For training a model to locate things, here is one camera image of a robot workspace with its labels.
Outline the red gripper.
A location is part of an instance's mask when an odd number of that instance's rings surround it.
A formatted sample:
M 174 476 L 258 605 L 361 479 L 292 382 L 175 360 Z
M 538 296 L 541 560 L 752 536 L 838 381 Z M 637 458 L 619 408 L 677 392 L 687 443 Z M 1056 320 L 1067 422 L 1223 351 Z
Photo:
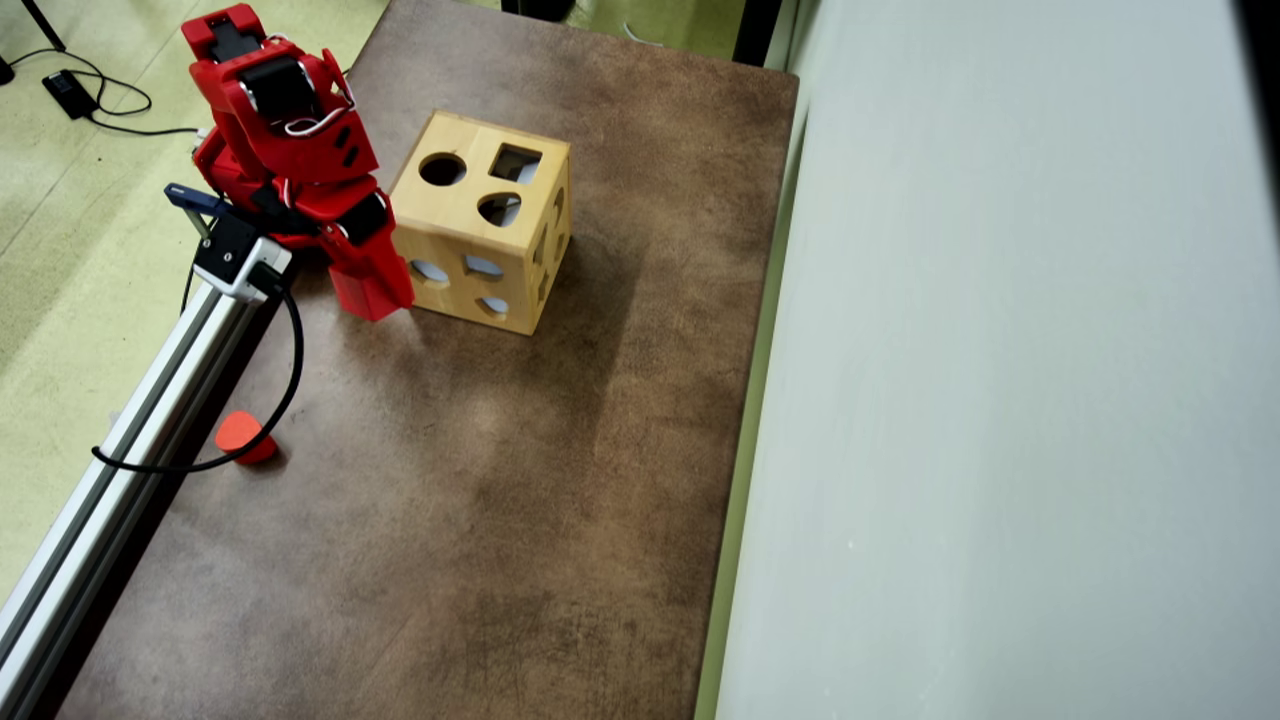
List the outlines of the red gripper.
M 390 238 L 390 201 L 374 179 L 303 184 L 300 211 L 317 225 L 321 247 L 334 263 L 328 274 L 343 313 L 396 313 L 413 304 L 404 260 Z

